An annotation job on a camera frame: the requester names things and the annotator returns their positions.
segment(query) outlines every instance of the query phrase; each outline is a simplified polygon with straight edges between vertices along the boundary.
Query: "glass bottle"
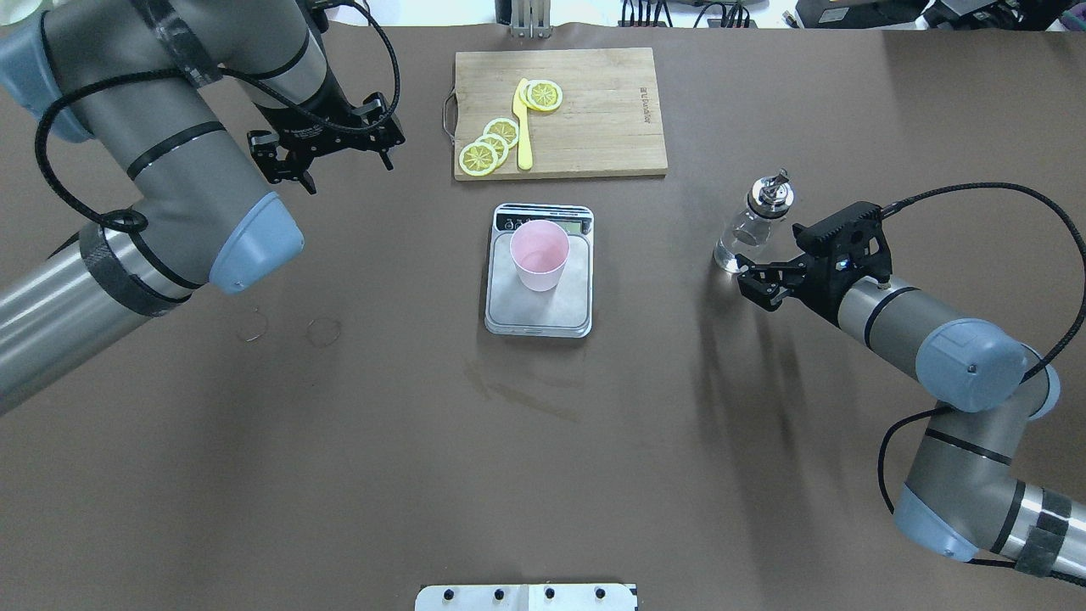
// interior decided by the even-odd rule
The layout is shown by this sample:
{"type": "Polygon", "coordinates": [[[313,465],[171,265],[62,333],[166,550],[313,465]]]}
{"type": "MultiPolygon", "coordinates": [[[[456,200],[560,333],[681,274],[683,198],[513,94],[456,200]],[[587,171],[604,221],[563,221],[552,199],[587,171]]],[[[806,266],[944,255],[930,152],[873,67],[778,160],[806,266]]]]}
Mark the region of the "glass bottle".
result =
{"type": "Polygon", "coordinates": [[[732,215],[728,227],[717,241],[712,258],[725,270],[737,272],[736,255],[753,258],[769,243],[769,233],[784,219],[795,201],[795,192],[783,167],[776,176],[766,176],[755,181],[746,201],[732,215]]]}

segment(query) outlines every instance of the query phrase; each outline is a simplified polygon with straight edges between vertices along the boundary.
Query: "lemon slice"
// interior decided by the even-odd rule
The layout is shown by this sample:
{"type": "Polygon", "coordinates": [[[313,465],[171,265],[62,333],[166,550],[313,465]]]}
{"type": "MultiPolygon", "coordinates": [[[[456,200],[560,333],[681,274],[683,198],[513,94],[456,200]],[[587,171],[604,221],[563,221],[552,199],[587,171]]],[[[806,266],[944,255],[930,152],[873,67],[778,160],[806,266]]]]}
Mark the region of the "lemon slice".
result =
{"type": "Polygon", "coordinates": [[[494,147],[497,151],[497,165],[494,167],[501,167],[505,163],[506,157],[509,156],[509,143],[505,141],[505,138],[498,136],[497,133],[483,133],[479,136],[477,142],[487,142],[488,144],[494,147]]]}
{"type": "Polygon", "coordinates": [[[460,151],[460,169],[468,176],[485,176],[497,167],[497,151],[487,142],[471,142],[460,151]]]}
{"type": "Polygon", "coordinates": [[[516,120],[504,116],[500,116],[488,123],[487,127],[483,127],[482,132],[483,135],[494,133],[501,136],[510,147],[516,145],[517,140],[520,139],[520,126],[517,125],[516,120]]]}
{"type": "Polygon", "coordinates": [[[525,87],[525,104],[540,112],[557,110],[561,105],[561,87],[554,80],[529,80],[525,87]]]}

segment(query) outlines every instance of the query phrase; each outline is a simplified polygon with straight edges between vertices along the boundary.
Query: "knife handle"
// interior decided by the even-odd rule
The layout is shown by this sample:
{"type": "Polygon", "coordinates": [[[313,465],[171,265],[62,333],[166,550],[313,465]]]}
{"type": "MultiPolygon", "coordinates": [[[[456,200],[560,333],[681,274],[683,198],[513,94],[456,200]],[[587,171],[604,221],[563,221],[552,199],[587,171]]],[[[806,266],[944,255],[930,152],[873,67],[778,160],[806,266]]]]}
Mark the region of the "knife handle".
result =
{"type": "Polygon", "coordinates": [[[520,140],[517,142],[517,167],[521,169],[532,168],[532,139],[528,132],[528,114],[520,119],[520,140]]]}

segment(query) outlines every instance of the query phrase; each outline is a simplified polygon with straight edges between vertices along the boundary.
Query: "pink cup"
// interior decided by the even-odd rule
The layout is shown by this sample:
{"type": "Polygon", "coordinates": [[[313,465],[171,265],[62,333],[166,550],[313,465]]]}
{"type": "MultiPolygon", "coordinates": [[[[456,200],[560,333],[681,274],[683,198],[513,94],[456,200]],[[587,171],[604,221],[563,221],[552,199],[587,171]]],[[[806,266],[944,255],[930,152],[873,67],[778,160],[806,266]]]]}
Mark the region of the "pink cup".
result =
{"type": "Polygon", "coordinates": [[[525,285],[535,291],[551,290],[566,268],[569,236],[551,220],[529,220],[513,231],[509,254],[525,285]]]}

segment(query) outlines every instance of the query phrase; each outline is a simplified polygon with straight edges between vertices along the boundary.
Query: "wooden cutting board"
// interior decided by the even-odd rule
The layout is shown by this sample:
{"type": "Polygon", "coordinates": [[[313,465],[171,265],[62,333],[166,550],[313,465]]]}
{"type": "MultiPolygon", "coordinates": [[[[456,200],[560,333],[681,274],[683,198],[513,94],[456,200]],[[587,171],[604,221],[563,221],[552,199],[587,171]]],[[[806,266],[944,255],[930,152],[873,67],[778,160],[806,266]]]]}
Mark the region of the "wooden cutting board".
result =
{"type": "Polygon", "coordinates": [[[652,49],[578,49],[456,53],[457,122],[453,175],[457,180],[659,176],[667,174],[656,62],[652,49]],[[530,170],[517,151],[487,176],[468,176],[460,149],[492,118],[513,114],[521,78],[546,78],[564,92],[551,113],[529,110],[530,170]]]}

